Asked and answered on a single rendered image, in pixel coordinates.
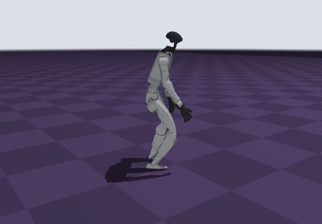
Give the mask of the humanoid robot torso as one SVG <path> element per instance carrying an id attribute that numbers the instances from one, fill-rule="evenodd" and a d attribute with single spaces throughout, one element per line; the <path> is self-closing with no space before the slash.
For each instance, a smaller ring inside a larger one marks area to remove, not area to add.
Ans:
<path id="1" fill-rule="evenodd" d="M 146 101 L 147 104 L 148 104 L 147 100 L 150 97 L 152 97 L 153 99 L 158 99 L 159 98 L 158 87 L 162 83 L 161 76 L 160 76 L 160 68 L 159 68 L 159 65 L 158 65 L 159 57 L 160 56 L 166 56 L 167 57 L 168 62 L 169 62 L 168 70 L 170 70 L 171 65 L 172 65 L 172 60 L 173 60 L 172 54 L 170 53 L 171 54 L 171 56 L 170 56 L 170 55 L 168 55 L 169 52 L 163 53 L 163 52 L 160 52 L 160 51 L 159 51 L 159 53 L 157 54 L 157 56 L 156 56 L 156 58 L 154 60 L 153 66 L 151 68 L 151 71 L 150 71 L 150 74 L 149 74 L 149 77 L 148 77 L 148 80 L 147 80 L 148 83 L 151 83 L 151 85 L 148 86 L 148 89 L 147 89 L 146 95 L 145 95 L 145 101 Z"/>

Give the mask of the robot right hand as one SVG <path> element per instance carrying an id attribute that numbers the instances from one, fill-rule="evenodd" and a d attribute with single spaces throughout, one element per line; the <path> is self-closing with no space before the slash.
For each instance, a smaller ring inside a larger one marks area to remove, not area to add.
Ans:
<path id="1" fill-rule="evenodd" d="M 184 104 L 180 108 L 179 108 L 179 106 L 177 104 L 175 104 L 175 105 L 178 108 L 178 110 L 181 110 L 181 115 L 184 118 L 184 122 L 186 122 L 186 121 L 190 120 L 190 118 L 192 118 L 192 115 L 189 113 L 189 111 L 191 113 L 192 113 L 192 111 L 190 109 L 188 109 L 187 107 L 184 107 Z"/>

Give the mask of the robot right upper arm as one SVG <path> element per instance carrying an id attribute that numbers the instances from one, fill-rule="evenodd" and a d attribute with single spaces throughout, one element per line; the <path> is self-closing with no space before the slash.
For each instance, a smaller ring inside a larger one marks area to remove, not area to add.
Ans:
<path id="1" fill-rule="evenodd" d="M 158 59 L 158 65 L 160 68 L 160 76 L 162 80 L 162 86 L 164 89 L 166 89 L 166 82 L 168 82 L 168 77 L 169 77 L 169 71 L 168 71 L 168 66 L 169 62 L 166 56 L 160 56 Z"/>

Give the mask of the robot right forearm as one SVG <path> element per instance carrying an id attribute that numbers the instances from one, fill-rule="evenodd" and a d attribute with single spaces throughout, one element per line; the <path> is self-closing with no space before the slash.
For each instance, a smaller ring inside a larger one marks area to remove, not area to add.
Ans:
<path id="1" fill-rule="evenodd" d="M 177 96 L 173 84 L 168 81 L 166 82 L 166 89 L 167 89 L 167 95 L 170 96 L 170 98 L 172 99 L 172 102 L 174 102 L 174 104 L 177 104 L 179 106 L 179 108 L 183 105 L 183 103 L 180 100 L 180 97 Z"/>

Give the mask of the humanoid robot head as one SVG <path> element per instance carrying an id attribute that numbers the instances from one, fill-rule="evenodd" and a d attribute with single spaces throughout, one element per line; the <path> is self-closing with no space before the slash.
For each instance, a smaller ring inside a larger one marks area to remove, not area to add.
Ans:
<path id="1" fill-rule="evenodd" d="M 174 42 L 174 46 L 173 47 L 166 46 L 166 48 L 164 48 L 160 52 L 163 52 L 163 53 L 169 52 L 168 55 L 171 56 L 170 51 L 175 51 L 177 43 L 181 42 L 183 39 L 180 34 L 178 34 L 177 32 L 173 32 L 173 31 L 169 32 L 166 35 L 166 37 L 170 40 L 171 43 Z"/>

